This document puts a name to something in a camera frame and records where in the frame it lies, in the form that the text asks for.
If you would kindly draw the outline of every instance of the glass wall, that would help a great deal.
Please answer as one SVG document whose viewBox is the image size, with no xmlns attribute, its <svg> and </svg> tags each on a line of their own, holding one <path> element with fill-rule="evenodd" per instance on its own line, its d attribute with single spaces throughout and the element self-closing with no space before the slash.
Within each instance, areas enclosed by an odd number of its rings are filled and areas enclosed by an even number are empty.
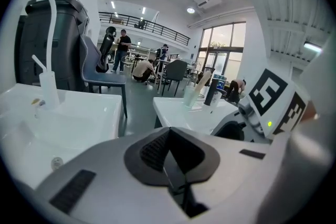
<svg viewBox="0 0 336 224">
<path fill-rule="evenodd" d="M 215 68 L 228 81 L 237 78 L 244 50 L 246 23 L 232 23 L 204 29 L 197 61 Z"/>
</svg>

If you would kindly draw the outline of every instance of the faucet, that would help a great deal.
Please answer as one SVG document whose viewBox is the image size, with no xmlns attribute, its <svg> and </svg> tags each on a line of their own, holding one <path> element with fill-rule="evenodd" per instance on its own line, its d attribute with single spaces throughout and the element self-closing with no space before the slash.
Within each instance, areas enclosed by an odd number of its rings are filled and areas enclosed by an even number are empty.
<svg viewBox="0 0 336 224">
<path fill-rule="evenodd" d="M 39 78 L 43 97 L 46 102 L 46 109 L 53 110 L 59 106 L 55 73 L 51 70 L 51 49 L 56 24 L 57 10 L 55 0 L 49 0 L 49 2 L 51 8 L 51 20 L 47 39 L 47 67 L 45 67 L 35 55 L 32 55 L 32 58 L 43 70 L 43 72 L 39 75 Z"/>
</svg>

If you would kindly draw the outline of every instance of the balcony railing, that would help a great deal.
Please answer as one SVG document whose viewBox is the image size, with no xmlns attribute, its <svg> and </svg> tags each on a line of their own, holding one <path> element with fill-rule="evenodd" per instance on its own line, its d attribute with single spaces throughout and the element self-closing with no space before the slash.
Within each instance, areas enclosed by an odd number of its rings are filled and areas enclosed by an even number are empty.
<svg viewBox="0 0 336 224">
<path fill-rule="evenodd" d="M 111 23 L 111 24 L 120 24 L 135 27 L 144 31 L 152 32 L 154 34 L 169 38 L 171 40 L 175 40 L 183 45 L 188 46 L 189 37 L 180 34 L 170 28 L 165 26 L 153 23 L 148 20 L 141 20 L 140 18 L 118 14 L 116 17 L 114 13 L 109 12 L 99 12 L 100 21 L 103 23 Z"/>
</svg>

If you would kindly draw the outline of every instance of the drain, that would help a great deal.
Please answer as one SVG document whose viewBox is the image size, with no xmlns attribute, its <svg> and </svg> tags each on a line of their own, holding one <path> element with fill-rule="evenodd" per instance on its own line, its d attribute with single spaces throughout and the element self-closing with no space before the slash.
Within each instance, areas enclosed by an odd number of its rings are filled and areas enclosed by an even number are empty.
<svg viewBox="0 0 336 224">
<path fill-rule="evenodd" d="M 64 164 L 62 158 L 60 157 L 55 157 L 51 160 L 51 169 L 54 171 L 60 168 Z"/>
</svg>

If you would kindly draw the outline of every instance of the sink basin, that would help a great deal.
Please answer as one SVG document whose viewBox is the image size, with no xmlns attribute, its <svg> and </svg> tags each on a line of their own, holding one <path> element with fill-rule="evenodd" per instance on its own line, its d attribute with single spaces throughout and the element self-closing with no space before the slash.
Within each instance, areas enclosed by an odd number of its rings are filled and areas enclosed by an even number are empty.
<svg viewBox="0 0 336 224">
<path fill-rule="evenodd" d="M 58 95 L 60 106 L 53 111 L 39 105 L 43 95 L 37 86 L 16 84 L 0 95 L 3 158 L 12 176 L 34 189 L 60 164 L 118 137 L 120 95 L 64 90 Z"/>
<path fill-rule="evenodd" d="M 215 108 L 205 105 L 204 100 L 198 99 L 192 108 L 187 108 L 183 98 L 155 97 L 153 105 L 163 127 L 183 127 L 204 134 L 211 134 L 226 115 L 238 110 L 225 100 L 220 100 Z"/>
</svg>

